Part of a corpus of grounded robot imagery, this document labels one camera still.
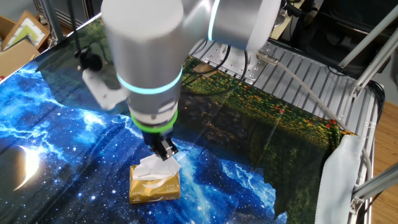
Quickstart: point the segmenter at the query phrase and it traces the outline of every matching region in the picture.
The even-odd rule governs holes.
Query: table
[[[102,30],[99,20],[80,29],[82,45],[93,39],[105,44]],[[76,70],[72,42],[48,50],[0,85],[0,159],[8,161],[0,162],[6,164],[1,179],[8,180],[0,192],[1,220],[313,222],[319,168],[339,143],[338,127],[223,72],[183,89],[193,94],[182,94],[173,138],[180,148],[182,198],[130,205],[128,167],[150,152],[131,119],[120,114],[123,108],[92,111],[98,104]],[[183,82],[195,78],[198,63],[187,58]],[[111,82],[111,63],[105,73]],[[236,91],[228,91],[231,86]],[[214,95],[220,91],[226,96]],[[13,169],[10,161],[26,154],[32,159],[25,165],[36,170],[24,183],[17,175],[21,167]],[[12,191],[16,183],[24,184]]]

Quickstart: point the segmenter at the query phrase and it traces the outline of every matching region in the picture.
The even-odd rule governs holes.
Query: metal bar
[[[398,5],[352,50],[339,64],[340,67],[347,66],[361,51],[368,46],[396,17],[398,16]]]
[[[354,189],[353,198],[367,200],[398,183],[398,162]]]
[[[383,63],[388,59],[388,57],[395,51],[398,47],[398,29],[392,34],[390,39],[384,44],[383,48],[373,59],[371,64],[367,67],[365,72],[361,75],[358,81],[355,83],[355,87],[351,96],[356,98],[361,90],[368,84],[370,79],[376,74],[376,72],[381,68]]]
[[[51,0],[39,0],[42,6],[43,13],[47,23],[50,27],[51,32],[51,44],[50,47],[64,40],[61,25],[58,21],[57,13],[55,12],[54,6]]]

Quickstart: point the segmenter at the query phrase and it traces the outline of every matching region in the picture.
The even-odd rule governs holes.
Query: white cable
[[[364,147],[362,148],[362,155],[365,158],[366,172],[368,173],[368,180],[370,180],[372,179],[372,162],[368,152],[366,152]]]
[[[276,62],[276,64],[283,70],[285,70],[286,73],[288,73],[294,80],[298,81],[300,85],[312,96],[312,98],[317,101],[317,103],[328,113],[328,115],[335,119],[336,122],[345,130],[345,131],[350,131],[348,127],[340,120],[337,118],[337,116],[325,105],[321,99],[303,82],[299,77],[296,76],[290,69],[288,69],[284,64],[280,62]]]

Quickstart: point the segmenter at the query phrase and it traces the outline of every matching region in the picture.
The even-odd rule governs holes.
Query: gold tissue box
[[[180,176],[161,180],[133,180],[134,169],[130,167],[130,203],[159,202],[180,198]]]

